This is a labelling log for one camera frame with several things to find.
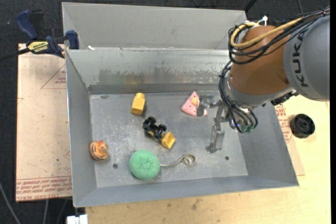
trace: yellow toy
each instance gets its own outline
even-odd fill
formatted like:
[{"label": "yellow toy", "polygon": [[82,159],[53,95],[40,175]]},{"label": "yellow toy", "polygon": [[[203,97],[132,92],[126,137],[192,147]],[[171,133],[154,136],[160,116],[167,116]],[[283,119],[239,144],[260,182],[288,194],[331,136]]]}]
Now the yellow toy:
[{"label": "yellow toy", "polygon": [[141,115],[145,107],[145,103],[145,95],[141,92],[138,92],[134,97],[131,113]]}]

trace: cardboard sheet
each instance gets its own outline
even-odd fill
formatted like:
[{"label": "cardboard sheet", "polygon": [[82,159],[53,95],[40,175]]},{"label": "cardboard sheet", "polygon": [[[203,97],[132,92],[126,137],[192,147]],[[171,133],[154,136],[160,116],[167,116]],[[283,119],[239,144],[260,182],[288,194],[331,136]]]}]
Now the cardboard sheet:
[{"label": "cardboard sheet", "polygon": [[18,57],[16,201],[72,195],[65,60]]}]

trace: toy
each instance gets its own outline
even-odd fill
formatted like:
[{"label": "toy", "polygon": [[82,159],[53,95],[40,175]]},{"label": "toy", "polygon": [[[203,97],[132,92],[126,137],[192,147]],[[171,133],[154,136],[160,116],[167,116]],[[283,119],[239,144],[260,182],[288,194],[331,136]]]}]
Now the toy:
[{"label": "toy", "polygon": [[134,97],[131,113],[141,115],[145,107],[145,103],[145,95],[141,92],[138,92]]},{"label": "toy", "polygon": [[90,155],[96,161],[107,159],[109,156],[109,154],[107,153],[108,149],[109,146],[105,144],[102,140],[91,142],[89,145]]},{"label": "toy", "polygon": [[171,148],[176,140],[174,135],[171,132],[164,134],[163,132],[167,130],[167,127],[163,124],[156,126],[155,123],[156,119],[150,116],[143,122],[142,128],[150,135],[160,140],[162,146]]}]

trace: orange toy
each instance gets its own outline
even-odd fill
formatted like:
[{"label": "orange toy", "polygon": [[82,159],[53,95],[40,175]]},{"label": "orange toy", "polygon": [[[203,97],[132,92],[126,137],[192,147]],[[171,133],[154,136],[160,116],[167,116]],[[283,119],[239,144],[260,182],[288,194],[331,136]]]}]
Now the orange toy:
[{"label": "orange toy", "polygon": [[108,149],[109,146],[105,144],[102,140],[94,141],[89,145],[90,155],[96,161],[106,159],[109,156],[109,154],[107,153]]}]

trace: blue clamp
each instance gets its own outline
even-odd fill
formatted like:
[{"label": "blue clamp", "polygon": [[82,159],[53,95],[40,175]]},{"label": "blue clamp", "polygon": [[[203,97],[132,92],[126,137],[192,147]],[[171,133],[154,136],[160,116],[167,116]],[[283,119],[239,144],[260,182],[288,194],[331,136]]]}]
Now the blue clamp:
[{"label": "blue clamp", "polygon": [[64,50],[58,45],[58,41],[65,40],[69,41],[70,49],[79,49],[78,36],[73,30],[67,31],[66,35],[60,38],[45,36],[42,12],[31,13],[26,9],[16,16],[15,21],[20,30],[29,36],[26,47],[34,54],[51,54],[64,58]]}]

